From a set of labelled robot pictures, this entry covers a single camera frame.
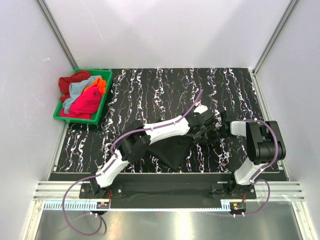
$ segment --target white wall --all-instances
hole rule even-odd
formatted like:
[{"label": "white wall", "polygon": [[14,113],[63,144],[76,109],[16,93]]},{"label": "white wall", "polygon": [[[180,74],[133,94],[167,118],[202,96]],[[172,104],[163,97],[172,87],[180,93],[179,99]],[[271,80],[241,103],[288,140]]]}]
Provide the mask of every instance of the white wall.
[{"label": "white wall", "polygon": [[290,0],[46,0],[82,68],[253,68]]},{"label": "white wall", "polygon": [[72,73],[35,0],[0,7],[1,239],[16,240],[62,122],[53,119],[60,76]]},{"label": "white wall", "polygon": [[258,72],[279,122],[291,177],[300,181],[320,234],[320,1],[302,0]]}]

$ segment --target blue-gray towel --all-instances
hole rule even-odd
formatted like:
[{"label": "blue-gray towel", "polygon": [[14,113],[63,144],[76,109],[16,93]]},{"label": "blue-gray towel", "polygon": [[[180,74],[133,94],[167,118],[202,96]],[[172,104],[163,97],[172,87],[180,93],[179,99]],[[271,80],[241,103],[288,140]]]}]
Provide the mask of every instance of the blue-gray towel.
[{"label": "blue-gray towel", "polygon": [[63,111],[65,114],[69,113],[71,104],[73,104],[75,100],[77,100],[77,98],[81,95],[84,89],[86,87],[90,87],[90,85],[93,84],[97,78],[101,78],[101,75],[91,76],[87,80],[83,80],[81,82],[74,82],[69,85],[70,98],[67,98],[62,103],[62,106],[64,108]]}]

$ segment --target black cloth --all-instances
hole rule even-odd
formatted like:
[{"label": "black cloth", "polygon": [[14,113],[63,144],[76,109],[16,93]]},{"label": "black cloth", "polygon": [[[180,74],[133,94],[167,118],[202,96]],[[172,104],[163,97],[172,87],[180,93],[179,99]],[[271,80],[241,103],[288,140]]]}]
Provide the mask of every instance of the black cloth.
[{"label": "black cloth", "polygon": [[190,136],[172,136],[151,144],[146,153],[155,156],[175,172],[193,146]]}]

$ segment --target green basket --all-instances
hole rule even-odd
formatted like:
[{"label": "green basket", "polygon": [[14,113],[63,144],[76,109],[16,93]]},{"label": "green basket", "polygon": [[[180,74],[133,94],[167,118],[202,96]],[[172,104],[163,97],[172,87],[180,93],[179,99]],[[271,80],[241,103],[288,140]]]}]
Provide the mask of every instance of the green basket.
[{"label": "green basket", "polygon": [[59,101],[58,106],[56,106],[56,109],[54,111],[53,117],[55,119],[62,120],[66,123],[79,123],[79,124],[98,124],[99,119],[101,117],[102,109],[104,108],[105,100],[110,88],[110,85],[112,84],[112,71],[110,70],[96,70],[96,69],[84,69],[84,68],[77,68],[74,70],[73,73],[76,73],[80,70],[87,70],[91,73],[92,76],[101,75],[102,79],[106,81],[106,90],[105,94],[102,96],[98,111],[94,114],[91,114],[92,119],[84,119],[84,118],[74,118],[74,117],[65,117],[60,116],[60,112],[62,109],[62,102]]}]

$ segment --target dark red cloth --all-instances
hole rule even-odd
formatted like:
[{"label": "dark red cloth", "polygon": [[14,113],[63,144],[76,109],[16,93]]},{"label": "dark red cloth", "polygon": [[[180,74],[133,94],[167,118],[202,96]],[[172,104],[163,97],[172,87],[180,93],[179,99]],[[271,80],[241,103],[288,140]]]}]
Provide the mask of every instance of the dark red cloth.
[{"label": "dark red cloth", "polygon": [[77,118],[77,119],[92,119],[91,114],[98,111],[102,94],[98,86],[92,86],[71,104],[69,114],[65,114],[62,108],[60,112],[61,117]]},{"label": "dark red cloth", "polygon": [[72,83],[79,83],[83,80],[87,80],[91,77],[91,73],[87,70],[77,71],[72,76],[63,76],[59,79],[59,88],[60,91],[65,95],[60,97],[61,102],[64,102],[66,99],[70,98],[69,95],[69,85]]}]

